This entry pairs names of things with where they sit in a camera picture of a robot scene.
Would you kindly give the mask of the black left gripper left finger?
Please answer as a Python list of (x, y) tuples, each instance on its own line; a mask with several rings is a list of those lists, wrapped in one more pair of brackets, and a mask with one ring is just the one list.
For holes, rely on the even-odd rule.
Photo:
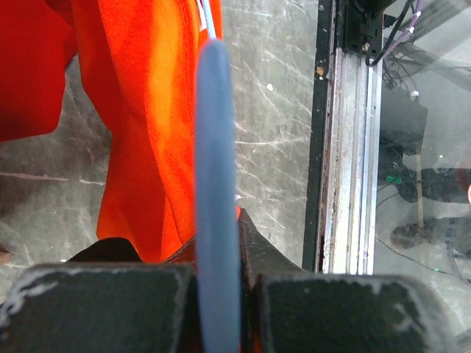
[(194, 243), (160, 264), (36, 265), (1, 306), (3, 352), (200, 352)]

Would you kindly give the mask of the light blue wire hanger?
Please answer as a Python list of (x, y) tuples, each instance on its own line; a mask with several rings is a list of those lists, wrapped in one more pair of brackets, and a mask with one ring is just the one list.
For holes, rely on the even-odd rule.
[(195, 192), (199, 314), (205, 352), (241, 345), (241, 260), (235, 206), (234, 106), (227, 47), (202, 2), (208, 41), (196, 71)]

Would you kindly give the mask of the orange t shirt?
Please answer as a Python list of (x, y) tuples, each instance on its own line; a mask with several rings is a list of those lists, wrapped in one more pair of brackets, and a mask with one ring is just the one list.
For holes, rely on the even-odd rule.
[(194, 228), (199, 50), (222, 35), (218, 1), (73, 1), (83, 87), (112, 133), (100, 238), (156, 263)]

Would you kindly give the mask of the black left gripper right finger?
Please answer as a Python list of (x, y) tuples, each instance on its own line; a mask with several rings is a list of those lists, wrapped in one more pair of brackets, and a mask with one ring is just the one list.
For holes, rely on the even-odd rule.
[(242, 352), (454, 352), (438, 296), (412, 277), (315, 274), (238, 209)]

